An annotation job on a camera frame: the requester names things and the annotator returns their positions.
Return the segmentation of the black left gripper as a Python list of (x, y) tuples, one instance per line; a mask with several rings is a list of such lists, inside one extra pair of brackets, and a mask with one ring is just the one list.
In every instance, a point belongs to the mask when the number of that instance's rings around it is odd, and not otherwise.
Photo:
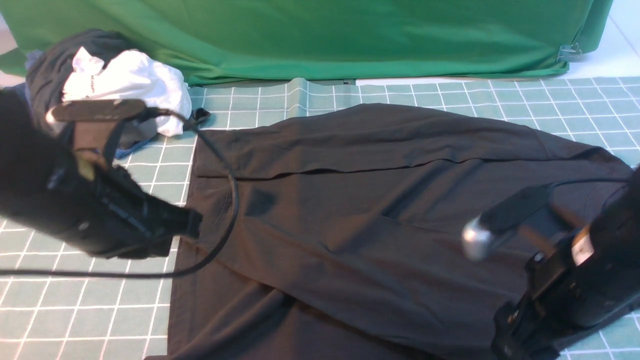
[(169, 255), (174, 237), (196, 239), (202, 215), (153, 196), (122, 168), (61, 160), (30, 197), (30, 225), (98, 258)]

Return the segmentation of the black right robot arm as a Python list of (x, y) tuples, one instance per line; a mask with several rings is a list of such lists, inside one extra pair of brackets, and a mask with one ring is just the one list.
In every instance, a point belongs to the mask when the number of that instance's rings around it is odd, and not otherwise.
[(592, 220), (553, 203), (565, 180), (524, 187), (469, 225), (484, 231), (480, 259), (520, 236), (535, 255), (524, 266), (526, 289), (493, 317), (490, 349), (499, 360), (555, 360), (578, 338), (617, 321), (639, 298), (639, 176), (622, 178), (622, 194)]

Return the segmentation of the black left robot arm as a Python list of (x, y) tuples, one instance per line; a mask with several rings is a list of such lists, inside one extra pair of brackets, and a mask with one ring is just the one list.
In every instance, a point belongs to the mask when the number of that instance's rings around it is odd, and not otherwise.
[(202, 215), (153, 196), (114, 164), (126, 123), (147, 113), (141, 100), (59, 105), (65, 123), (37, 129), (14, 91), (1, 91), (1, 216), (98, 258), (167, 256), (173, 238), (198, 239)]

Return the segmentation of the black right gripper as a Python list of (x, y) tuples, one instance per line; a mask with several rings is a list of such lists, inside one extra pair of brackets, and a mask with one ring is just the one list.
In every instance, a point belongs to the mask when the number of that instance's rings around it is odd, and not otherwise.
[(494, 315), (490, 349), (499, 360), (555, 360), (569, 342), (630, 312), (639, 298), (639, 238), (583, 228), (525, 270), (525, 294)]

